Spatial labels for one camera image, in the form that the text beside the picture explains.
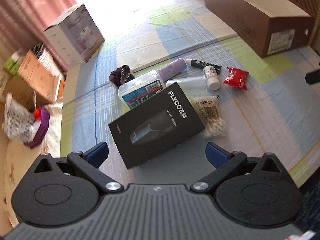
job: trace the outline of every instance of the green box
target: green box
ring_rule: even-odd
[[[4,68],[8,71],[10,71],[10,69],[12,69],[12,67],[14,66],[15,62],[12,60],[12,58],[9,58],[5,64],[4,64]]]
[[[18,64],[14,64],[14,66],[9,70],[10,75],[16,76],[19,68],[20,66]]]

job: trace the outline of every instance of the barcode label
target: barcode label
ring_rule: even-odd
[[[150,85],[145,86],[147,92],[157,89],[158,87],[161,87],[161,84],[159,81],[156,81]]]
[[[219,113],[215,106],[204,106],[201,110],[206,118],[219,118]]]
[[[295,31],[295,29],[291,29],[283,32],[272,33],[267,54],[271,55],[290,49]]]

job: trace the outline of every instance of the white box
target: white box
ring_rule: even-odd
[[[84,4],[69,8],[43,34],[67,64],[86,63],[104,42]]]

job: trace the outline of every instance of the electric shaver image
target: electric shaver image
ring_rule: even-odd
[[[177,127],[168,110],[163,110],[138,126],[130,135],[133,145],[142,144],[161,138]]]

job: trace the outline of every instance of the plastic bag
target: plastic bag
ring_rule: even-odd
[[[197,77],[170,79],[167,81],[166,87],[172,85],[175,82],[179,84],[179,87],[188,98],[207,94],[207,85],[204,75]]]
[[[230,74],[226,77],[223,83],[228,84],[231,87],[247,90],[247,86],[245,85],[245,79],[249,75],[249,72],[235,67],[227,68]]]
[[[193,97],[189,101],[204,124],[205,137],[226,136],[227,124],[221,118],[218,96]]]
[[[121,85],[118,96],[130,109],[133,109],[164,88],[165,85],[159,73],[151,70]]]
[[[8,93],[4,107],[4,133],[9,139],[17,138],[24,143],[32,142],[40,127],[25,107],[12,99]]]

